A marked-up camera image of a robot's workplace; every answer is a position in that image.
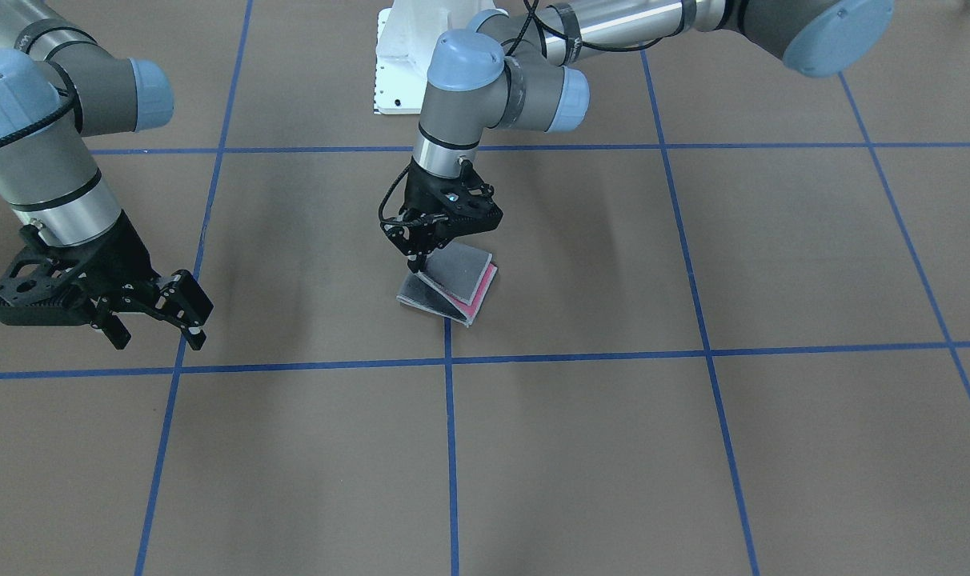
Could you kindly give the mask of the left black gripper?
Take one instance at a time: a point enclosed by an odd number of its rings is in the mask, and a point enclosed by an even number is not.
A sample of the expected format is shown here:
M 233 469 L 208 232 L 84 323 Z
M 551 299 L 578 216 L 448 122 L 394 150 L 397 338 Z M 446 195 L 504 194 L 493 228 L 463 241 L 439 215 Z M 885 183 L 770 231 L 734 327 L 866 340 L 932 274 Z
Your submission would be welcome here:
M 452 223 L 445 220 L 441 202 L 440 190 L 445 179 L 452 178 L 430 174 L 412 160 L 406 174 L 402 216 L 380 220 L 380 229 L 405 256 L 413 274 L 423 272 L 431 252 L 444 248 L 455 237 Z

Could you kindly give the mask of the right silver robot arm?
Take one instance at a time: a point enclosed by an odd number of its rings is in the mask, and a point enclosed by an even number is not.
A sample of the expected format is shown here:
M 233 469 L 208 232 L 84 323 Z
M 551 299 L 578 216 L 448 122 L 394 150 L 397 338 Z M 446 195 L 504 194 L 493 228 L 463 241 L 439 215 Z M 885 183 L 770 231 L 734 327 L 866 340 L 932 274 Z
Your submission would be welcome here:
M 0 1 L 0 197 L 24 247 L 0 278 L 0 322 L 83 326 L 115 349 L 122 314 L 173 325 L 193 350 L 213 302 L 188 270 L 163 276 L 85 138 L 166 125 L 155 62 L 116 58 L 42 1 Z

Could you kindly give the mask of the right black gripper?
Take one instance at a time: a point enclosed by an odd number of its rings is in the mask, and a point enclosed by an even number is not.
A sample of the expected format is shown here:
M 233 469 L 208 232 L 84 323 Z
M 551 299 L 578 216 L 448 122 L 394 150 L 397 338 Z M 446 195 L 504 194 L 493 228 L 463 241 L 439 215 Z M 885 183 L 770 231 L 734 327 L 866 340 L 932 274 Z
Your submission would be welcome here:
M 77 246 L 50 246 L 53 267 L 64 270 L 47 300 L 50 314 L 89 314 L 90 327 L 116 350 L 131 334 L 118 313 L 142 313 L 174 325 L 192 350 L 206 343 L 203 326 L 213 302 L 189 270 L 159 277 L 129 216 L 122 212 L 110 230 Z

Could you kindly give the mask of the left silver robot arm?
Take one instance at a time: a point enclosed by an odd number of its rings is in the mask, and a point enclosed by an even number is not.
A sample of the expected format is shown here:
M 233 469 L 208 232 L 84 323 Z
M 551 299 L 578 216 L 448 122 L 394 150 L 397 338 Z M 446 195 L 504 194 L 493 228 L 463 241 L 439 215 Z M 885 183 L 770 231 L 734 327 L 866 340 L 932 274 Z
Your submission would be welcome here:
M 577 128 L 591 98 L 574 69 L 580 59 L 642 51 L 690 30 L 731 30 L 786 68 L 822 78 L 862 58 L 894 8 L 892 1 L 532 1 L 522 15 L 482 11 L 438 36 L 418 138 L 400 174 L 403 204 L 380 227 L 413 274 L 453 239 L 495 230 L 503 213 L 473 167 L 483 132 Z

